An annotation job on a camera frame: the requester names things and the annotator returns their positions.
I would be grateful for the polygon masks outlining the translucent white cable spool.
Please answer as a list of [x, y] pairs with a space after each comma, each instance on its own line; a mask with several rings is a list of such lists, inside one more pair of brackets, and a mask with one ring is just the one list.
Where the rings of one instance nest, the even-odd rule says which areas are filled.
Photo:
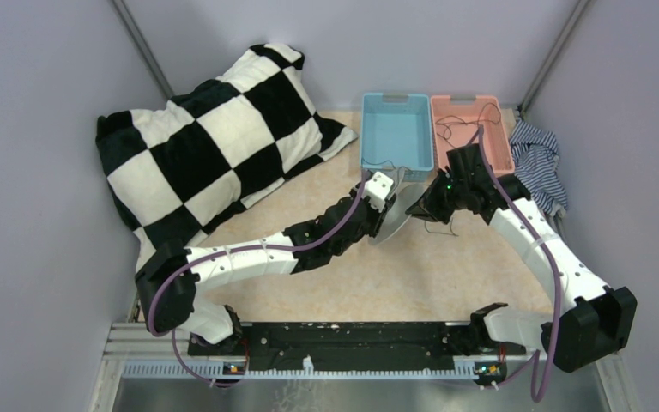
[[374, 238], [369, 239], [369, 244], [380, 245], [394, 236], [410, 219], [407, 209], [416, 203], [426, 187], [422, 184], [406, 185], [396, 194], [395, 202], [385, 214], [385, 218]]

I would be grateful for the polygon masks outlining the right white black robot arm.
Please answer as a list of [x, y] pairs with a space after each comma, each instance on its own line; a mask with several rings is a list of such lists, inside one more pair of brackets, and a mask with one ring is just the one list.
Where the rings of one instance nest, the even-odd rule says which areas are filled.
[[448, 151], [449, 166], [406, 208], [413, 218], [450, 222], [459, 210], [478, 215], [517, 253], [553, 304], [550, 314], [506, 304], [471, 316], [471, 347], [491, 354], [503, 342], [540, 350], [571, 373], [628, 344], [638, 301], [612, 288], [552, 229], [529, 191], [512, 174], [498, 177], [477, 144]]

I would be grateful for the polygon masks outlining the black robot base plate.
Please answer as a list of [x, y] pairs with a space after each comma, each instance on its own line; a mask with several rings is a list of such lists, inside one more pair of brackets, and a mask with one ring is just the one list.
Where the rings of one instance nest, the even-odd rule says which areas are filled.
[[445, 371], [460, 356], [508, 352], [468, 324], [446, 322], [243, 324], [231, 349], [190, 343], [194, 357], [234, 356], [252, 372], [299, 370], [305, 359], [319, 372]]

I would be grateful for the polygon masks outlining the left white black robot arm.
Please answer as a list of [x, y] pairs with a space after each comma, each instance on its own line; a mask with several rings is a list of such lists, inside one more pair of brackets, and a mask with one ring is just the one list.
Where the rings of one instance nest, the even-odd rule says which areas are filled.
[[241, 341], [238, 315], [227, 305], [197, 302], [198, 294], [259, 276], [323, 267], [364, 237], [376, 237], [395, 200], [344, 197], [313, 220], [243, 244], [189, 248], [177, 240], [166, 242], [136, 273], [147, 330], [164, 336], [183, 329], [219, 354], [235, 352]]

